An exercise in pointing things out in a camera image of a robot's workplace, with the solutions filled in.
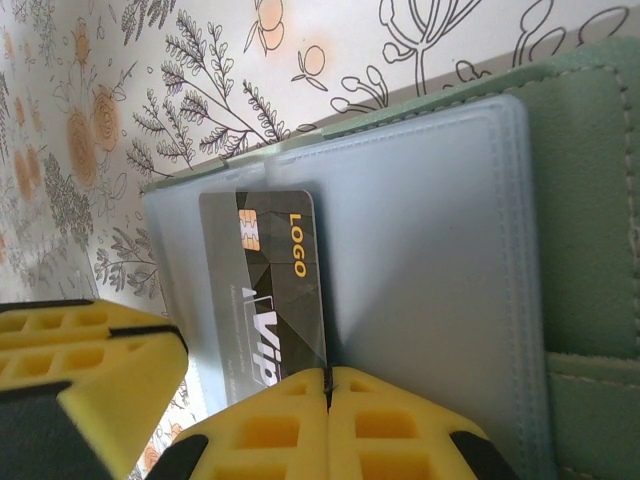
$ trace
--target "wallpaper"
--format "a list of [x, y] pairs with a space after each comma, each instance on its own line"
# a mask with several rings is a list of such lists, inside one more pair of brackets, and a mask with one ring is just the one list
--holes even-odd
[[[0, 301], [166, 315], [148, 183], [638, 35], [640, 0], [0, 0], [0, 19]], [[131, 478], [203, 415], [189, 378]]]

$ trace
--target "credit card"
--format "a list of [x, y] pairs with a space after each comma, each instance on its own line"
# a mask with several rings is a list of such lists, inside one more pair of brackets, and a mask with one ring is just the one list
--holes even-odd
[[205, 193], [200, 215], [228, 403], [324, 366], [311, 196]]

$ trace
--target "yellow foam clamp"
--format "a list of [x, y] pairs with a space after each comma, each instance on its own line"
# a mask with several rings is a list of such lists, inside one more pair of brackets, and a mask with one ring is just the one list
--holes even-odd
[[357, 370], [297, 373], [180, 434], [147, 480], [514, 480], [466, 418]]
[[0, 305], [0, 478], [125, 478], [186, 369], [161, 317], [102, 300]]

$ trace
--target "green leather cover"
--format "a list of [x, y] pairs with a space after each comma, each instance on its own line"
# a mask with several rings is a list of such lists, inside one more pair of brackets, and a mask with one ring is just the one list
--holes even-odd
[[547, 357], [559, 477], [640, 478], [640, 362]]
[[640, 478], [640, 370], [630, 360], [640, 353], [640, 40], [611, 38], [231, 163], [502, 93], [529, 111], [545, 347], [556, 352], [548, 367], [559, 476]]

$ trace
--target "card chip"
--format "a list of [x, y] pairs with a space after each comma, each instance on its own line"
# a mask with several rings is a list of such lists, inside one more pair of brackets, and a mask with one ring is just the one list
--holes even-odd
[[238, 210], [240, 217], [240, 235], [245, 250], [260, 251], [260, 235], [258, 234], [258, 217], [255, 210]]

